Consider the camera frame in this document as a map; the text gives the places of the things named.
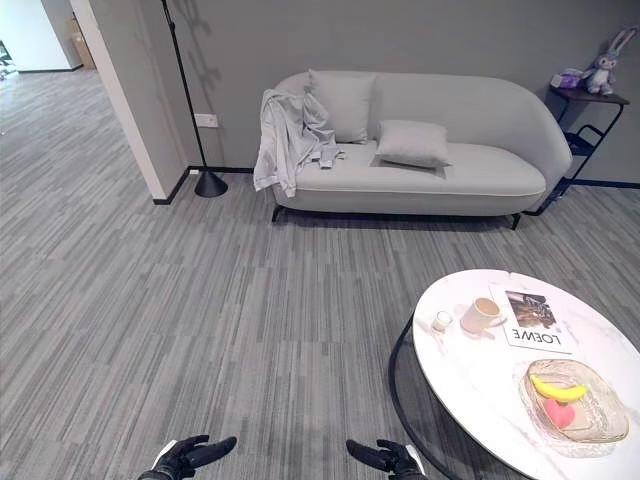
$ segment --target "floor lamp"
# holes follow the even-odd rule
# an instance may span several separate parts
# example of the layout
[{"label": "floor lamp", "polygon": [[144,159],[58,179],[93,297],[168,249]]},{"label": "floor lamp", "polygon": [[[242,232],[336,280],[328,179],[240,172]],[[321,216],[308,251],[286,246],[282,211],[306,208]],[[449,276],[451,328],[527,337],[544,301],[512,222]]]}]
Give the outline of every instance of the floor lamp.
[{"label": "floor lamp", "polygon": [[176,38],[176,24],[171,19],[171,13],[169,7],[167,7],[167,0],[162,0],[162,7],[164,8],[164,15],[167,18],[169,24],[169,30],[171,30],[171,38],[173,39],[173,47],[176,49],[176,57],[178,58],[178,66],[180,67],[180,76],[182,77],[182,85],[184,86],[184,93],[187,96],[187,104],[189,105],[189,113],[191,115],[191,121],[193,122],[193,129],[196,133],[196,139],[198,140],[198,148],[200,149],[200,156],[202,157],[202,165],[204,169],[200,174],[200,179],[196,185],[196,195],[201,197],[217,197],[227,191],[226,183],[224,183],[207,165],[207,161],[204,158],[204,150],[202,149],[202,141],[200,140],[200,132],[198,132],[198,125],[196,125],[196,117],[193,114],[193,104],[191,103],[191,95],[189,94],[189,86],[187,85],[187,78],[184,75],[184,67],[182,65],[182,57],[180,56],[180,49],[178,48],[178,39]]}]

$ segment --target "gray striped carpet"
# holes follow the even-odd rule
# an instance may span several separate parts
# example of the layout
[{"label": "gray striped carpet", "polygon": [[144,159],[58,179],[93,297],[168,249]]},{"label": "gray striped carpet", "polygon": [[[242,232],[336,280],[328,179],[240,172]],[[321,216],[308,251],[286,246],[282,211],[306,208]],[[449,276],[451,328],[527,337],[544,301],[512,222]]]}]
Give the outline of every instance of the gray striped carpet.
[{"label": "gray striped carpet", "polygon": [[[421,292],[461,269],[556,284],[640,347],[638,191],[573,188],[516,232],[506,218],[274,226],[249,175],[224,175],[217,199],[191,177],[154,206],[95,72],[0,94],[6,479],[134,478],[197,433],[239,437],[201,479],[382,479],[344,441],[407,441],[388,355]],[[400,362],[442,458],[464,478],[520,478],[428,396],[410,346]]]}]

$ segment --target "throw pillow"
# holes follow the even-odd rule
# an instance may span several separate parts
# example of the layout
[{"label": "throw pillow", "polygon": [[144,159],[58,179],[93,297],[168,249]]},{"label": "throw pillow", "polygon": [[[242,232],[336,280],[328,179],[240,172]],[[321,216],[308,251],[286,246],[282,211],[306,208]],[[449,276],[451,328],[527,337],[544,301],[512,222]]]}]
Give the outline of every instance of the throw pillow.
[{"label": "throw pillow", "polygon": [[375,75],[309,70],[310,93],[329,112],[328,126],[342,143],[366,143]]},{"label": "throw pillow", "polygon": [[423,168],[451,165],[447,129],[435,123],[383,120],[378,140],[376,158],[381,160]]}]

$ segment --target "black metal table frame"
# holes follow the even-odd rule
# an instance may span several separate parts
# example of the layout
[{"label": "black metal table frame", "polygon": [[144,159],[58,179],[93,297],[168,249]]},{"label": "black metal table frame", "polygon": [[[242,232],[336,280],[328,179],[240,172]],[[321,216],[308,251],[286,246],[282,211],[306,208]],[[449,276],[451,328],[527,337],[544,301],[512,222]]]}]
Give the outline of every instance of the black metal table frame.
[{"label": "black metal table frame", "polygon": [[[558,118],[556,119],[556,122],[558,122],[558,125],[560,125],[560,122],[564,118],[564,115],[567,113],[567,110],[569,110],[569,106],[571,105],[571,99],[565,98],[564,96],[562,96],[561,94],[559,94],[553,89],[551,89],[550,91],[555,95],[557,95],[558,97],[560,97],[564,102],[564,107],[562,107],[562,110],[560,111],[560,115],[558,115]],[[536,216],[540,215],[542,212],[544,212],[547,209],[547,207],[552,202],[554,202],[558,198],[561,198],[567,192],[569,187],[573,185],[573,181],[576,178],[578,178],[578,175],[580,175],[580,172],[582,171],[582,169],[587,165],[587,163],[591,159],[591,156],[595,153],[595,151],[598,149],[598,147],[600,146],[602,141],[606,138],[606,136],[609,135],[609,132],[611,131],[611,129],[618,122],[620,115],[622,115],[622,111],[624,110],[625,104],[612,103],[612,105],[618,105],[618,113],[616,113],[615,117],[613,117],[613,120],[611,121],[609,126],[604,130],[604,132],[599,128],[595,127],[594,125],[591,125],[590,123],[583,125],[575,133],[565,132],[564,130],[562,131],[565,138],[567,139],[567,143],[569,144],[569,149],[571,150],[571,154],[573,156],[579,156],[579,157],[584,156],[585,159],[582,161],[582,163],[580,164],[578,169],[575,171],[575,173],[571,176],[571,178],[562,177],[560,179],[558,184],[555,186],[554,190],[549,194],[545,202],[540,206],[540,208],[538,208],[538,210],[536,210],[535,212],[524,212],[524,213],[526,213],[527,215],[536,215]],[[588,141],[586,141],[584,138],[580,136],[580,134],[585,129],[591,130],[593,133],[595,133],[599,137],[595,145],[591,145]]]},{"label": "black metal table frame", "polygon": [[[395,408],[396,414],[398,415],[398,418],[400,419],[400,423],[402,424],[402,427],[407,432],[407,435],[409,435],[409,438],[411,439],[413,444],[420,451],[420,453],[429,461],[429,463],[431,463],[431,465],[433,465],[442,475],[447,477],[449,480],[463,480],[458,475],[456,475],[454,472],[452,472],[449,469],[449,467],[447,467],[444,463],[442,463],[440,460],[438,460],[429,451],[429,449],[425,446],[425,444],[422,442],[422,440],[420,440],[420,437],[418,437],[418,435],[416,434],[416,432],[413,429],[413,427],[411,427],[411,424],[409,423],[409,420],[407,419],[407,415],[404,412],[404,409],[402,408],[402,405],[400,404],[400,398],[398,397],[398,388],[396,386],[396,362],[398,360],[398,353],[400,352],[400,348],[404,344],[404,340],[405,340],[407,334],[409,333],[409,330],[411,329],[411,326],[413,325],[413,315],[414,315],[414,313],[412,313],[411,316],[409,317],[409,321],[407,322],[407,324],[405,325],[404,329],[402,330],[402,333],[398,337],[398,341],[393,346],[393,350],[391,350],[391,355],[389,356],[389,365],[388,365],[388,369],[387,369],[387,378],[388,378],[388,381],[389,381],[389,392],[391,394],[391,401],[393,402],[393,408]],[[493,453],[491,453],[487,449],[485,449],[485,451],[489,455],[494,457],[496,460],[500,461],[501,463],[504,463],[502,460],[500,460],[498,457],[496,457]],[[518,472],[518,473],[520,475],[522,475],[524,478],[531,478],[531,477],[529,477],[527,475],[524,475],[522,472]],[[482,476],[476,478],[476,480],[482,480],[482,479],[483,479]]]},{"label": "black metal table frame", "polygon": [[[551,91],[554,94],[556,94],[558,97],[560,97],[562,99],[562,101],[564,102],[564,107],[562,108],[562,111],[560,112],[560,115],[558,115],[558,119],[556,120],[558,122],[558,125],[560,125],[560,122],[564,118],[564,115],[567,113],[567,110],[569,110],[569,106],[571,105],[571,99],[563,97],[562,95],[558,94],[554,90],[551,90]],[[582,161],[582,163],[580,164],[578,169],[575,171],[575,173],[571,176],[571,178],[566,178],[566,177],[562,178],[562,180],[560,181],[561,182],[561,185],[560,185],[561,188],[559,190],[558,196],[561,197],[562,195],[564,195],[565,192],[567,191],[567,189],[571,186],[572,182],[576,178],[578,178],[578,175],[580,175],[580,172],[582,171],[582,169],[587,165],[587,163],[591,159],[591,156],[595,153],[595,151],[598,149],[598,147],[600,146],[602,141],[606,138],[607,135],[609,135],[609,132],[611,131],[611,129],[618,122],[618,119],[620,118],[620,115],[622,115],[622,111],[624,110],[624,104],[618,103],[618,104],[613,104],[613,105],[618,105],[618,113],[616,114],[615,117],[613,117],[613,120],[611,121],[609,126],[604,130],[604,132],[602,130],[600,130],[599,128],[595,127],[594,125],[591,125],[590,123],[587,123],[587,124],[583,125],[582,127],[580,127],[576,133],[570,133],[570,132],[564,132],[563,131],[565,136],[568,135],[567,141],[569,142],[569,148],[571,148],[572,145],[576,145],[573,142],[579,141],[579,140],[583,140],[585,143],[588,144],[588,142],[586,142],[580,136],[580,134],[585,129],[591,130],[593,133],[598,135],[599,139],[598,139],[598,141],[596,142],[595,145],[590,145],[589,144],[589,148],[584,150],[584,153],[586,153],[586,155],[584,153],[577,153],[576,154],[576,156],[584,156],[585,159]]]}]

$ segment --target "floor lamp base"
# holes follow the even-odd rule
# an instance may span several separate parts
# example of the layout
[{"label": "floor lamp base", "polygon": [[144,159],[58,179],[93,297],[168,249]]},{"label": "floor lamp base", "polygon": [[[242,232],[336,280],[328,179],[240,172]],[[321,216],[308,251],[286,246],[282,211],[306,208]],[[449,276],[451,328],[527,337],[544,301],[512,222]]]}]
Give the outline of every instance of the floor lamp base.
[{"label": "floor lamp base", "polygon": [[205,198],[218,197],[227,191],[226,183],[224,183],[211,170],[203,170],[200,179],[196,185],[196,195]]}]

